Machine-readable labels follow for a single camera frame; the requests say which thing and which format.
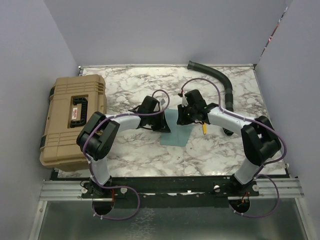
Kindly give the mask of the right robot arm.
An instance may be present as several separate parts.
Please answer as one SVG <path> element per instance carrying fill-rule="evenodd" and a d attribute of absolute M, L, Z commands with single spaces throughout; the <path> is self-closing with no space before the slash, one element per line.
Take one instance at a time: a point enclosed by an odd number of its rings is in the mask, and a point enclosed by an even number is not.
<path fill-rule="evenodd" d="M 222 127 L 242 139 L 245 159 L 230 177 L 230 191 L 240 196 L 248 189 L 263 164 L 281 149 L 281 143 L 265 116 L 246 118 L 222 109 L 216 103 L 207 104 L 199 90 L 191 90 L 177 106 L 177 124 L 184 126 L 196 122 Z"/>

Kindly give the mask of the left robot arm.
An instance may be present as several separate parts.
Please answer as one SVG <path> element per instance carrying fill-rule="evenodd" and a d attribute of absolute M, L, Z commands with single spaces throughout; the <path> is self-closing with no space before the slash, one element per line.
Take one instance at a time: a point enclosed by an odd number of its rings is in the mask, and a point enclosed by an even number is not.
<path fill-rule="evenodd" d="M 150 126 L 158 133 L 170 133 L 165 110 L 152 96 L 146 96 L 142 104 L 129 112 L 118 115 L 104 115 L 94 112 L 77 137 L 76 143 L 87 158 L 93 191 L 97 196 L 106 197 L 111 190 L 108 183 L 107 155 L 118 133 Z"/>

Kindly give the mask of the teal envelope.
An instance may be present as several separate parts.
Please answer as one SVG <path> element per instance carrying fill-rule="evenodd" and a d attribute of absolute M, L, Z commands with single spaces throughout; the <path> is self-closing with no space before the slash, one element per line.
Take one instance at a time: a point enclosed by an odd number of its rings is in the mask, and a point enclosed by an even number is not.
<path fill-rule="evenodd" d="M 167 109 L 164 112 L 170 133 L 161 133 L 160 144 L 162 146 L 185 147 L 193 130 L 193 125 L 177 125 L 178 111 Z"/>

